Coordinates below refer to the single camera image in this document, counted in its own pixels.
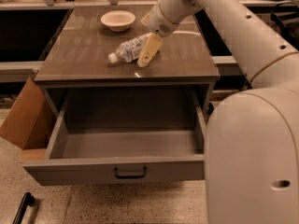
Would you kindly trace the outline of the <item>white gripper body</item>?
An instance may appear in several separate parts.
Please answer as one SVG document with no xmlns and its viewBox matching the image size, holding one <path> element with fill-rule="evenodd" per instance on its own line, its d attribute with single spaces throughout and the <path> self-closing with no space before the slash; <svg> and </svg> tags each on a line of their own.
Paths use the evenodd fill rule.
<svg viewBox="0 0 299 224">
<path fill-rule="evenodd" d="M 149 12 L 149 30 L 160 37 L 170 36 L 178 24 L 178 12 L 171 3 L 159 1 Z"/>
</svg>

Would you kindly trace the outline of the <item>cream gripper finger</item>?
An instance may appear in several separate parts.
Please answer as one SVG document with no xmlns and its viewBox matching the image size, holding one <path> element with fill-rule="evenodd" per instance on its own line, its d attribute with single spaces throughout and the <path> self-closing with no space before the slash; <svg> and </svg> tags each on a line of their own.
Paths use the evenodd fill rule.
<svg viewBox="0 0 299 224">
<path fill-rule="evenodd" d="M 163 44 L 159 35 L 150 33 L 142 43 L 142 49 L 137 60 L 139 67 L 146 67 Z"/>
<path fill-rule="evenodd" d="M 141 19 L 141 23 L 145 26 L 147 26 L 149 24 L 149 17 L 150 17 L 150 14 L 147 13 L 142 19 Z"/>
</svg>

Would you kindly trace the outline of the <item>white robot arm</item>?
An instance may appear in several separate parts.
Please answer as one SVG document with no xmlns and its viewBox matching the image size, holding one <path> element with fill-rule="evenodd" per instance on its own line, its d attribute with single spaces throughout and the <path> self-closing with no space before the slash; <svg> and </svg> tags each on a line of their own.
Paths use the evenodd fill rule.
<svg viewBox="0 0 299 224">
<path fill-rule="evenodd" d="M 149 30 L 169 36 L 198 9 L 251 86 L 206 126 L 208 224 L 299 224 L 298 52 L 238 0 L 160 0 Z"/>
</svg>

